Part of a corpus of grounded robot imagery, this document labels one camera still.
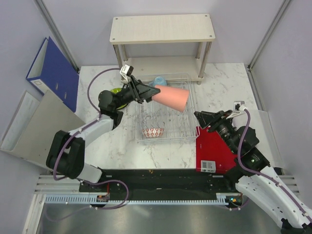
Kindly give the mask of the green plastic plate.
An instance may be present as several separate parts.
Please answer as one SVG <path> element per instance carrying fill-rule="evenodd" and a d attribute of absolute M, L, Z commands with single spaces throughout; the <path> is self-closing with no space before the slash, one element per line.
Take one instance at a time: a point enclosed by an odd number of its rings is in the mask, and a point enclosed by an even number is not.
<path fill-rule="evenodd" d="M 110 92 L 114 93 L 114 94 L 118 94 L 119 92 L 122 91 L 122 88 L 118 87 L 118 88 L 113 88 L 110 90 Z M 121 104 L 121 101 L 120 101 L 120 96 L 117 95 L 116 96 L 116 100 L 117 100 L 117 107 L 116 107 L 116 110 L 122 110 L 124 108 L 126 108 L 129 104 L 126 103 L 126 104 Z"/>

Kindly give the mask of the pink plastic tumbler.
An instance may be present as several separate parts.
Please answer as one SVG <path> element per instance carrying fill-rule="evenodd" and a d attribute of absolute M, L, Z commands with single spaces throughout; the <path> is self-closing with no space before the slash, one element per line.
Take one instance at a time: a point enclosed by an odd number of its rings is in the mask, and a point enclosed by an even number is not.
<path fill-rule="evenodd" d="M 152 96 L 152 100 L 169 108 L 184 112 L 190 94 L 189 90 L 171 86 L 156 85 L 160 93 Z"/>

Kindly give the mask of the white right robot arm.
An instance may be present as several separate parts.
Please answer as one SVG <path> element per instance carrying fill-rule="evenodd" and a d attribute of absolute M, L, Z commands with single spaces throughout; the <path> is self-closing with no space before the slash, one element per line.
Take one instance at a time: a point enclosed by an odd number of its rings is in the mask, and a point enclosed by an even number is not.
<path fill-rule="evenodd" d="M 310 234 L 312 211 L 282 181 L 257 149 L 246 108 L 216 113 L 196 111 L 196 170 L 221 173 L 223 186 L 238 191 L 265 211 L 283 234 Z"/>

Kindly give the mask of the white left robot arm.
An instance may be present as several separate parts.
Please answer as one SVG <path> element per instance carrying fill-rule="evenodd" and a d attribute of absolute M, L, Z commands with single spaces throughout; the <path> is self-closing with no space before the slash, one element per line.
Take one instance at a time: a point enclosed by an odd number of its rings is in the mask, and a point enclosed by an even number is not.
<path fill-rule="evenodd" d="M 118 110 L 119 107 L 132 101 L 150 102 L 152 97 L 159 93 L 159 88 L 146 85 L 132 75 L 120 92 L 113 93 L 109 90 L 100 92 L 99 116 L 95 120 L 76 130 L 70 132 L 60 130 L 55 134 L 46 160 L 46 166 L 53 170 L 54 180 L 78 178 L 85 165 L 87 145 L 120 125 L 123 112 Z"/>

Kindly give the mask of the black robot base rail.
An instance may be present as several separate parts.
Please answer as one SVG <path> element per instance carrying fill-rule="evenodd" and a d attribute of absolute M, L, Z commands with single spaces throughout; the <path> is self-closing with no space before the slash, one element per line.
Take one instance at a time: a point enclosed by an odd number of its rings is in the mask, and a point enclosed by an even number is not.
<path fill-rule="evenodd" d="M 80 192 L 104 193 L 110 198 L 128 199 L 214 199 L 217 193 L 238 191 L 223 175 L 195 169 L 104 170 L 105 185 L 83 183 Z"/>

